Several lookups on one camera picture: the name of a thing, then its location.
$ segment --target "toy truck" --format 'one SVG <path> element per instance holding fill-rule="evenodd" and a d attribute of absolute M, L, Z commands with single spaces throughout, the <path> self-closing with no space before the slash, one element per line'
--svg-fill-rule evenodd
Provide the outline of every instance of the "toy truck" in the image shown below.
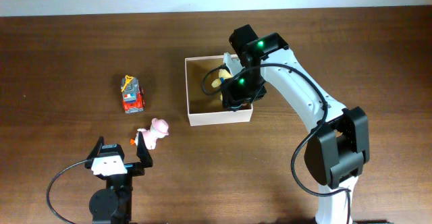
<path fill-rule="evenodd" d="M 138 79 L 133 76 L 125 76 L 121 79 L 121 95 L 125 113 L 144 111 L 144 91 L 138 84 Z"/>

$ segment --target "box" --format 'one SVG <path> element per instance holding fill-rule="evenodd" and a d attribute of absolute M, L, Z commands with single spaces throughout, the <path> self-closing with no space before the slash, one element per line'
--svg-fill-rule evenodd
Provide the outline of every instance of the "box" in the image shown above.
<path fill-rule="evenodd" d="M 252 104 L 243 106 L 236 112 L 228 111 L 222 107 L 221 93 L 207 96 L 201 88 L 204 76 L 222 64 L 223 55 L 185 58 L 186 100 L 190 126 L 250 121 L 253 112 Z M 217 88 L 211 87 L 211 82 L 217 78 L 218 72 L 207 77 L 205 88 L 208 92 L 217 90 Z"/>

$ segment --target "black cable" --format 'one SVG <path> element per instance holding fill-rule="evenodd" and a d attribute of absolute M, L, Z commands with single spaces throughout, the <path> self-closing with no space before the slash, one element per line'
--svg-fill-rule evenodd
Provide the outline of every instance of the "black cable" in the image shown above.
<path fill-rule="evenodd" d="M 297 174 L 296 174 L 296 170 L 295 170 L 295 163 L 296 163 L 296 158 L 298 156 L 298 154 L 300 153 L 300 151 L 302 150 L 302 148 L 307 144 L 307 142 L 319 131 L 319 129 L 321 129 L 321 127 L 324 125 L 325 120 L 327 118 L 327 114 L 328 114 L 328 107 L 327 107 L 327 101 L 325 100 L 325 97 L 323 96 L 323 94 L 320 92 L 320 90 L 317 88 L 317 86 L 315 85 L 315 83 L 312 82 L 311 79 L 309 79 L 306 75 L 304 75 L 302 72 L 300 72 L 299 70 L 297 70 L 294 67 L 288 66 L 288 65 L 284 65 L 284 64 L 279 64 L 279 63 L 267 63 L 267 64 L 262 64 L 262 65 L 257 65 L 257 66 L 252 66 L 250 68 L 244 69 L 241 72 L 237 73 L 234 77 L 232 77 L 232 80 L 222 84 L 219 89 L 213 91 L 213 92 L 207 92 L 205 90 L 205 80 L 207 78 L 207 76 L 211 73 L 213 73 L 214 71 L 218 70 L 219 68 L 215 68 L 212 69 L 203 79 L 202 81 L 202 91 L 207 95 L 207 96 L 211 96 L 214 94 L 217 94 L 218 92 L 225 90 L 226 88 L 228 88 L 232 83 L 236 82 L 236 79 L 238 77 L 240 77 L 241 75 L 245 74 L 246 72 L 252 71 L 253 69 L 260 69 L 263 67 L 282 67 L 285 69 L 288 69 L 289 72 L 294 72 L 297 75 L 299 75 L 301 78 L 303 78 L 311 87 L 312 89 L 317 93 L 318 97 L 321 99 L 321 102 L 323 102 L 323 110 L 324 110 L 324 114 L 323 117 L 321 118 L 320 122 L 318 123 L 318 125 L 316 126 L 315 129 L 312 129 L 310 131 L 310 133 L 306 136 L 305 139 L 302 140 L 302 142 L 297 146 L 296 150 L 294 151 L 294 154 L 292 155 L 291 158 L 291 174 L 292 177 L 294 178 L 294 180 L 296 181 L 296 183 L 307 193 L 312 194 L 313 196 L 318 196 L 318 197 L 329 197 L 329 196 L 333 196 L 335 194 L 339 194 L 340 192 L 345 192 L 346 196 L 347 196 L 347 200 L 348 200 L 348 217 L 346 220 L 346 223 L 349 224 L 350 223 L 350 216 L 351 216 L 351 206 L 350 206 L 350 192 L 351 190 L 348 188 L 341 188 L 339 190 L 335 190 L 333 192 L 330 193 L 318 193 L 318 192 L 314 192 L 312 190 L 309 190 L 306 186 L 304 186 L 302 184 L 302 182 L 298 179 Z"/>
<path fill-rule="evenodd" d="M 51 201 L 49 200 L 49 192 L 51 191 L 51 187 L 53 186 L 55 180 L 57 180 L 57 178 L 59 178 L 64 172 L 66 172 L 67 170 L 71 169 L 72 167 L 76 167 L 80 164 L 86 163 L 87 161 L 90 160 L 83 160 L 83 161 L 79 161 L 77 163 L 74 163 L 73 165 L 70 165 L 69 167 L 66 167 L 65 169 L 63 169 L 61 172 L 59 172 L 52 180 L 51 183 L 49 183 L 48 188 L 47 188 L 47 204 L 49 209 L 54 213 L 54 215 L 56 217 L 58 217 L 59 219 L 61 219 L 62 221 L 69 223 L 69 224 L 75 224 L 69 220 L 67 220 L 66 218 L 62 217 L 57 211 L 54 210 L 53 206 L 51 205 Z"/>

